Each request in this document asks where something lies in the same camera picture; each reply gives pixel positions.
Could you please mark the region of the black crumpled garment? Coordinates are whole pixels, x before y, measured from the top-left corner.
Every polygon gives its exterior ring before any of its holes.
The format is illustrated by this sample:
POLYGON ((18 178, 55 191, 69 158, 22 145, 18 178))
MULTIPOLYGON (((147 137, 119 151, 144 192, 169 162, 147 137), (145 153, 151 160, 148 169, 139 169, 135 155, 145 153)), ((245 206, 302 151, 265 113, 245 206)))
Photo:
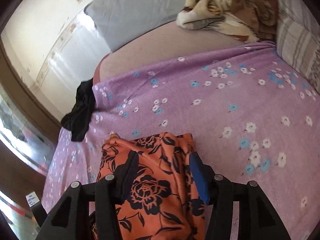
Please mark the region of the black crumpled garment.
POLYGON ((71 132, 72 142, 82 142, 89 129, 96 102, 92 88, 93 79, 80 83, 76 90, 75 105, 61 119, 61 126, 71 132))

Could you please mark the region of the frosted glass door panel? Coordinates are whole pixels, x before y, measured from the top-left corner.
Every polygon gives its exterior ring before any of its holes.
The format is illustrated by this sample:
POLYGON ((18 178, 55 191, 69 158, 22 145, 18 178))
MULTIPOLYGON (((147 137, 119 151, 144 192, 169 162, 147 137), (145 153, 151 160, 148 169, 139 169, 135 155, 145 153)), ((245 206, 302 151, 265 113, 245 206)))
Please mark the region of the frosted glass door panel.
POLYGON ((1 103, 1 142, 21 161, 46 176, 55 145, 29 122, 3 87, 1 103))

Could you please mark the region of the brown wooden door frame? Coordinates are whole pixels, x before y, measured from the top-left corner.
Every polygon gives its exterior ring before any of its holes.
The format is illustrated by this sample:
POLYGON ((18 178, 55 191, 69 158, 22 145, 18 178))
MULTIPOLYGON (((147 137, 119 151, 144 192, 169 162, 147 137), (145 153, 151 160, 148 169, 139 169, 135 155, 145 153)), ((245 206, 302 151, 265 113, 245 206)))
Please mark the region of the brown wooden door frame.
POLYGON ((29 88, 13 67, 1 42, 1 85, 26 119, 51 142, 57 143, 61 125, 29 88))

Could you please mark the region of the pink mattress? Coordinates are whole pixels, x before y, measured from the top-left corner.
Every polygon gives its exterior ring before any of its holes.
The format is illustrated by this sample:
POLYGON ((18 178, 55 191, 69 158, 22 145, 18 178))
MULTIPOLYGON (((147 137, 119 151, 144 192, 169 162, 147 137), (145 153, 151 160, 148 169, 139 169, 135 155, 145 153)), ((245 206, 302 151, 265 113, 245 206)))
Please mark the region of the pink mattress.
POLYGON ((104 56, 94 72, 93 83, 155 62, 244 44, 213 30, 185 30, 170 22, 104 56))

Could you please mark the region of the striped grey pillow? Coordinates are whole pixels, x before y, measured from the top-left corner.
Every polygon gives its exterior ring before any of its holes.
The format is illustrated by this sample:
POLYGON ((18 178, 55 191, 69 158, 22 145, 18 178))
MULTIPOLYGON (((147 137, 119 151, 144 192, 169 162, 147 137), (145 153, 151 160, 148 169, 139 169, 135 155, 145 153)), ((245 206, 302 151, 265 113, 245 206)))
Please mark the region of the striped grey pillow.
POLYGON ((277 54, 319 91, 319 24, 302 0, 278 0, 277 54))

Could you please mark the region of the purple floral bed sheet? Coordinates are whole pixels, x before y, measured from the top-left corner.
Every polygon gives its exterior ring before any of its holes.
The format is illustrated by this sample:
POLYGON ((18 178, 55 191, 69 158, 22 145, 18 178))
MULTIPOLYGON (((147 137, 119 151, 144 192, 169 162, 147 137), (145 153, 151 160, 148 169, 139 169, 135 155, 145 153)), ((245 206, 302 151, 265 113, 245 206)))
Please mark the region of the purple floral bed sheet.
POLYGON ((190 133, 201 160, 236 183, 256 181, 291 239, 319 222, 319 94, 281 59, 255 43, 154 63, 93 85, 95 110, 82 142, 62 128, 45 182, 50 211, 67 187, 98 179, 101 148, 190 133))

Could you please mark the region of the brown beige floral blanket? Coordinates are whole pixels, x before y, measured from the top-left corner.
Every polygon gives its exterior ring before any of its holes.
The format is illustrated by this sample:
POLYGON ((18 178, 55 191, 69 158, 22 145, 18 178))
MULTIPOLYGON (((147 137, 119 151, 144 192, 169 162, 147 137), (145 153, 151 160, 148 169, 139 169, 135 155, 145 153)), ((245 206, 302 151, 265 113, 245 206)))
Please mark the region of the brown beige floral blanket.
POLYGON ((252 43, 276 39, 278 0, 185 0, 176 24, 186 30, 214 30, 252 43))

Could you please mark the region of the orange black floral garment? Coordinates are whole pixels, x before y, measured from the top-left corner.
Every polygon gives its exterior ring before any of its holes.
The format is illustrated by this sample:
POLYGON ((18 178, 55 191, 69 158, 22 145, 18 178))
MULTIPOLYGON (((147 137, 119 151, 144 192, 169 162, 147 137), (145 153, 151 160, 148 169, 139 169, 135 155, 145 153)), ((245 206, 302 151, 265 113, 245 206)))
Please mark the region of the orange black floral garment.
POLYGON ((102 148, 98 179, 138 154, 138 170, 125 202, 116 205, 123 239, 204 239, 204 203, 190 171, 190 133, 168 132, 131 141, 112 134, 102 148))

